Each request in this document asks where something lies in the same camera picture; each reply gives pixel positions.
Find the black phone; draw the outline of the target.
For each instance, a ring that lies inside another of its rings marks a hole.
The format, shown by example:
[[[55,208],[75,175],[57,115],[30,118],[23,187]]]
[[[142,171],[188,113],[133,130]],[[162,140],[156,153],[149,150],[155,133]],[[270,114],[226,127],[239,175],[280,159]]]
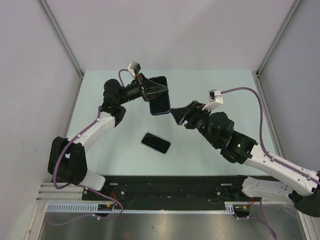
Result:
[[[171,143],[169,141],[149,132],[144,135],[141,143],[161,154],[166,154],[171,147]]]

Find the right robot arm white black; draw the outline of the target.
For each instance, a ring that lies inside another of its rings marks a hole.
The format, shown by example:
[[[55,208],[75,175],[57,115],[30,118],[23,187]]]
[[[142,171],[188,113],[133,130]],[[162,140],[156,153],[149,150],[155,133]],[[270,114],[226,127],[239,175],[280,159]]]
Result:
[[[301,213],[320,216],[320,174],[300,167],[269,152],[251,137],[235,131],[235,123],[225,112],[212,112],[204,104],[192,101],[185,107],[171,109],[179,126],[196,129],[207,142],[230,163],[258,169],[274,181],[239,176],[230,188],[231,196],[242,201],[245,197],[267,198],[293,204]]]

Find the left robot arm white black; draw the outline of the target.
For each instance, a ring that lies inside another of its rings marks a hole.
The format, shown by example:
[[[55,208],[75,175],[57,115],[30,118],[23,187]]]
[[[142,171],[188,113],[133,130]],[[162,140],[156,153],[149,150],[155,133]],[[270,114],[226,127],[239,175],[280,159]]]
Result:
[[[123,120],[124,104],[142,98],[150,105],[159,103],[164,114],[170,111],[169,89],[165,76],[152,78],[137,73],[127,86],[116,79],[109,79],[103,86],[103,103],[97,117],[83,130],[69,136],[56,137],[51,144],[47,171],[54,180],[65,184],[93,189],[100,200],[110,196],[111,188],[102,175],[87,166],[86,153],[104,134],[117,127]]]

